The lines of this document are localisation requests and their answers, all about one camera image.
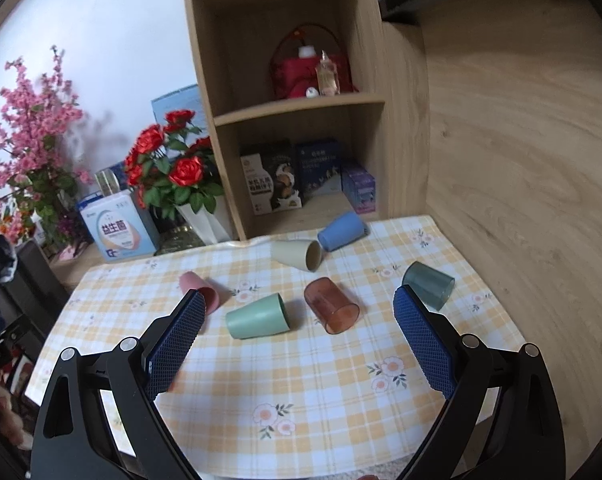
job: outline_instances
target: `screw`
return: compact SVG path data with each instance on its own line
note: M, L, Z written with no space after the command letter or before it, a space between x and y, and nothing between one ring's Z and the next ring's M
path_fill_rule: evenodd
M479 338L476 335L466 334L461 338L461 342L468 348L477 348L479 346Z
M539 349L532 343L527 343L525 346L526 354L530 357L537 357L539 355Z
M136 339L133 337L126 337L121 341L119 346L124 352L127 352L136 346Z
M74 357L74 348L66 348L61 352L61 359L63 361L69 361Z

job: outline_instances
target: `blue cup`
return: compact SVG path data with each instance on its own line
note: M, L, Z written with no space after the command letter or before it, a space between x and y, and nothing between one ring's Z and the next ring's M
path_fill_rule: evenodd
M317 238L326 251L334 251L366 234L366 224L354 211L347 212L333 220Z

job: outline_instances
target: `wooden cabinet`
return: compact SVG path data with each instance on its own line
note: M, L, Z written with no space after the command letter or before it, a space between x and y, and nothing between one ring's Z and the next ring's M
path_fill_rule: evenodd
M311 198L298 210L255 217L239 153L242 146L257 142L289 139L294 144L334 137L344 155L358 160L377 181L377 212L369 218L417 212L391 203L392 187L401 178L391 174L392 154L411 141L393 123L391 101L400 105L401 98L393 94L389 79L377 0L185 0L185 5L210 137L241 239L319 228L350 209L345 197L337 195ZM271 56L279 41L305 22L324 25L337 35L358 92L274 100ZM312 39L318 46L334 44L320 31ZM295 56L296 46L287 46L282 55Z

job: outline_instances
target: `red rose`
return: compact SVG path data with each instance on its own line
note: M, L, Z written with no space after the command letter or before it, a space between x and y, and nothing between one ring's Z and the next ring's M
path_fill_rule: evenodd
M185 124L168 124L163 127L163 131L167 134L173 134L174 132L181 131L185 128Z
M143 168L141 166L135 166L130 171L127 172L127 183L130 186L136 186L141 180L141 174L143 173Z
M132 146L132 149L126 156L126 160L124 160L123 168L126 171L130 171L133 167L137 165L137 159L139 156L139 152L137 152L136 147Z
M139 153L150 153L162 145L163 132L161 126L153 124L141 132L134 147Z
M174 110L173 112L167 112L165 114L165 120L168 121L169 124L177 124L180 128L185 127L185 123L189 123L190 120L194 117L194 112L192 110Z
M139 186L138 189L136 190L136 201L138 202L138 204L141 206L142 209L145 209L147 207L145 205L145 202L143 201L143 186Z
M205 148L208 148L209 150L212 149L212 141L210 140L210 137L197 139L197 142L194 143L195 150L204 150Z
M168 178L181 187L190 187L199 183L203 179L203 164L200 158L197 156L180 158L174 164Z

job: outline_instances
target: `pink cup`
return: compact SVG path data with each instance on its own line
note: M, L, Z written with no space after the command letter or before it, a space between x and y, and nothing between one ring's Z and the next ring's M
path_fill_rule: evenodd
M206 314L210 314L219 308L219 294L217 291L215 291L206 280L191 270L184 272L180 276L179 286L181 287L181 292L183 294L187 293L187 291L192 288L198 289L199 292L203 294L203 298L206 300Z

